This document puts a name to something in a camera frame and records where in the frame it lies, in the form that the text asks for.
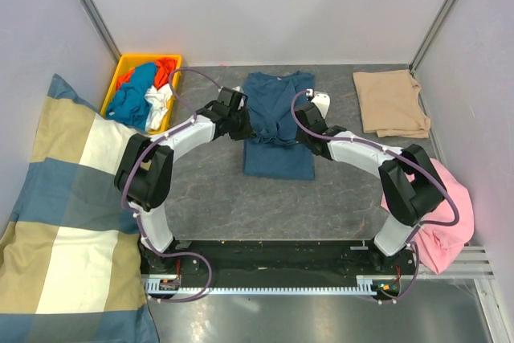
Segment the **dark blue t-shirt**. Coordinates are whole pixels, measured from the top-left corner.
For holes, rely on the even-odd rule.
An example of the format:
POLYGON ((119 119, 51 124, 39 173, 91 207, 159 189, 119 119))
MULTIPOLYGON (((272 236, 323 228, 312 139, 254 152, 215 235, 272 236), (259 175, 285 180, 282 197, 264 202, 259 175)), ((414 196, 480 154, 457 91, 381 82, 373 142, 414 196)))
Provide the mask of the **dark blue t-shirt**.
POLYGON ((291 102, 298 92, 315 87, 315 76, 297 71, 286 76, 252 72, 243 84, 255 136, 245 140, 243 173, 261 178, 312 181, 311 151, 296 142, 298 126, 291 102))

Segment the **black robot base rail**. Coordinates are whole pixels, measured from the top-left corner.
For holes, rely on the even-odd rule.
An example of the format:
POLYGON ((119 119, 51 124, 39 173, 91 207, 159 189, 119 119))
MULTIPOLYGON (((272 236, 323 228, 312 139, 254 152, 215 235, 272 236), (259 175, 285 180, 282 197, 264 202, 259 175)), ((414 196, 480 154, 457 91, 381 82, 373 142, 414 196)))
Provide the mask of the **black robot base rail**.
POLYGON ((303 276, 401 276, 411 275, 415 269, 412 251, 403 248, 392 257, 383 256, 370 240, 174 240, 165 249, 167 254, 179 252, 197 256, 164 259, 148 252, 141 269, 144 273, 177 273, 199 280, 208 276, 208 268, 200 260, 204 257, 212 268, 212 280, 222 286, 237 285, 241 280, 290 282, 303 276))

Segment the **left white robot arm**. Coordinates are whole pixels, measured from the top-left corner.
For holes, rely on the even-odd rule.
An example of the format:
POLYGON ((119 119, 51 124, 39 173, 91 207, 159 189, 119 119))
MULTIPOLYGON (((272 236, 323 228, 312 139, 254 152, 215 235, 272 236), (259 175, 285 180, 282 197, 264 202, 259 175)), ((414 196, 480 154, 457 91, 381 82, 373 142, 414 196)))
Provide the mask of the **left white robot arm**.
POLYGON ((151 250, 149 265, 159 273, 173 270, 176 254, 168 249, 173 242, 165 214, 173 164, 200 145, 219 137, 233 141, 252 138, 247 96, 239 89, 221 88, 216 100, 179 125, 160 134, 132 135, 125 147, 114 178, 122 193, 121 204, 133 213, 141 242, 151 250))

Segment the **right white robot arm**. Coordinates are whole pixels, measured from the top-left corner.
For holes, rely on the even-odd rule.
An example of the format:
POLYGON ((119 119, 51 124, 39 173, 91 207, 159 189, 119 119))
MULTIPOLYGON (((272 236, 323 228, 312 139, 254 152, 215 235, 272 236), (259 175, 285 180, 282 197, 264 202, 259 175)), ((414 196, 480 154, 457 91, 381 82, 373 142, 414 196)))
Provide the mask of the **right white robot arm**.
POLYGON ((396 254, 414 237, 415 227, 448 197, 426 151, 419 145, 389 148, 340 126, 329 127, 313 102, 291 110, 298 124, 296 139, 313 154, 352 165, 380 180, 390 214, 374 236, 376 248, 367 260, 374 272, 387 273, 397 263, 396 254))

